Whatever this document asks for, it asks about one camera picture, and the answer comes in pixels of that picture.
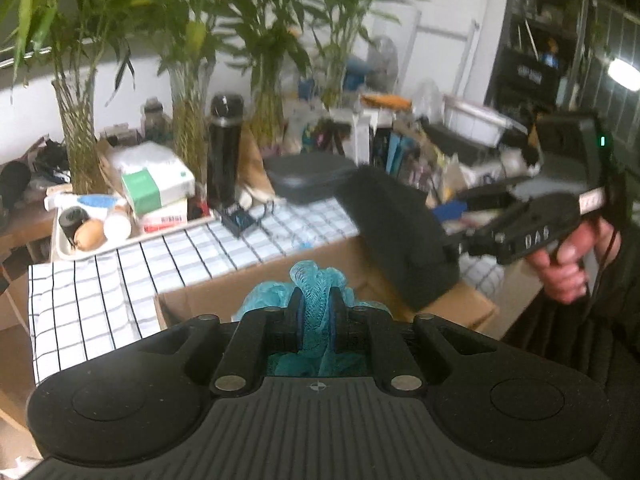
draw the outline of human hand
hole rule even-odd
[[[538,274],[545,293],[559,303],[571,304],[587,294],[587,273],[580,268],[580,260],[592,249],[601,267],[609,265],[620,252],[620,234],[616,235],[607,261],[604,256],[614,229],[602,218],[587,220],[564,241],[555,261],[545,249],[530,254],[526,260]]]

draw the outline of dark clothing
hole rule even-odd
[[[613,480],[640,479],[640,229],[622,233],[591,311],[542,292],[503,341],[580,370],[609,397],[611,416],[593,459]]]

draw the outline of checkered tablecloth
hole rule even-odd
[[[251,211],[258,218],[262,208]],[[156,294],[358,234],[335,199],[277,205],[240,239],[219,220],[81,262],[29,270],[29,322],[36,383],[159,332]],[[495,260],[463,258],[467,283],[491,297],[504,271]]]

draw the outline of ribbed gray surface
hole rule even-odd
[[[600,480],[586,458],[555,468],[493,464],[455,446],[422,403],[371,378],[267,378],[220,400],[180,446],[144,464],[90,470],[47,460],[28,480]]]

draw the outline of teal mesh bag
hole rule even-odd
[[[329,291],[340,288],[344,304],[372,306],[388,311],[376,302],[357,302],[353,289],[347,286],[344,274],[338,269],[318,269],[315,262],[298,262],[289,271],[292,283],[264,282],[257,285],[245,298],[242,307],[233,316],[238,321],[245,312],[266,306],[284,307],[295,287],[305,297],[305,322],[302,350],[293,353],[272,354],[267,362],[267,375],[286,377],[343,377],[363,375],[367,372],[366,359],[361,354],[336,354],[329,348]]]

